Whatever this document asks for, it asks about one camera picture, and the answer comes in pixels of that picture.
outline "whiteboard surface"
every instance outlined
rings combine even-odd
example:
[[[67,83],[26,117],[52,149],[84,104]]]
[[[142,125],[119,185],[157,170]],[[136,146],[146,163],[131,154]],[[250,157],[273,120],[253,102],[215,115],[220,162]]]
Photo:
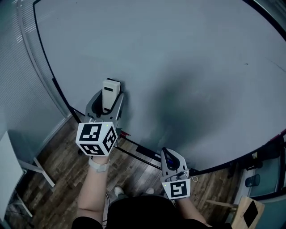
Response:
[[[3,221],[7,205],[23,175],[8,133],[0,141],[0,219]]]
[[[130,139],[207,169],[286,127],[286,42],[242,0],[41,0],[39,33],[82,113],[106,78],[127,94]]]

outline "shoe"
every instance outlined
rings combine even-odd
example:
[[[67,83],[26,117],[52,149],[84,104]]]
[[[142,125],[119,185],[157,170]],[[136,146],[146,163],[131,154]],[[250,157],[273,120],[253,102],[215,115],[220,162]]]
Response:
[[[115,187],[114,192],[115,192],[116,197],[118,197],[118,195],[120,195],[120,194],[124,194],[123,189],[119,186]]]
[[[155,190],[154,190],[154,188],[148,188],[145,193],[146,194],[154,194]]]

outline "hand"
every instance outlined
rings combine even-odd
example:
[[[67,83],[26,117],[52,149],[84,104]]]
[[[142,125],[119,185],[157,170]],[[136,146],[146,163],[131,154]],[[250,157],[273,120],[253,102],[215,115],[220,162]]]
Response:
[[[107,164],[109,161],[109,157],[97,157],[93,156],[93,161],[97,164],[104,165]]]

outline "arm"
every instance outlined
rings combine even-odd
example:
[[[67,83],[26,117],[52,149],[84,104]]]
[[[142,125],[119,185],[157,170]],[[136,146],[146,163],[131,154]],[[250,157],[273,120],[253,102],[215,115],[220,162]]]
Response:
[[[189,197],[178,199],[176,203],[178,209],[180,210],[182,216],[185,219],[194,219],[200,221],[201,223],[205,224],[208,227],[211,227],[206,223],[205,218],[198,212],[198,210],[195,208]]]
[[[102,165],[108,160],[108,157],[93,157],[93,161]],[[107,172],[98,173],[89,167],[77,200],[77,217],[90,217],[102,224]]]

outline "person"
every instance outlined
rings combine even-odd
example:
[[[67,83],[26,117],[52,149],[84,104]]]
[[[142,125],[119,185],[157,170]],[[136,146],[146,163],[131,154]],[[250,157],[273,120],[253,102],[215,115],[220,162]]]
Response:
[[[100,165],[107,164],[108,157],[93,157]],[[77,218],[72,229],[102,229],[105,190],[108,171],[97,171],[89,167],[86,179],[77,201]],[[122,188],[115,188],[117,200],[109,208],[106,228],[188,228],[205,229],[210,227],[204,217],[194,207],[190,198],[172,202],[162,196],[153,195],[148,189],[142,196],[127,198]],[[219,228],[231,228],[222,225]]]

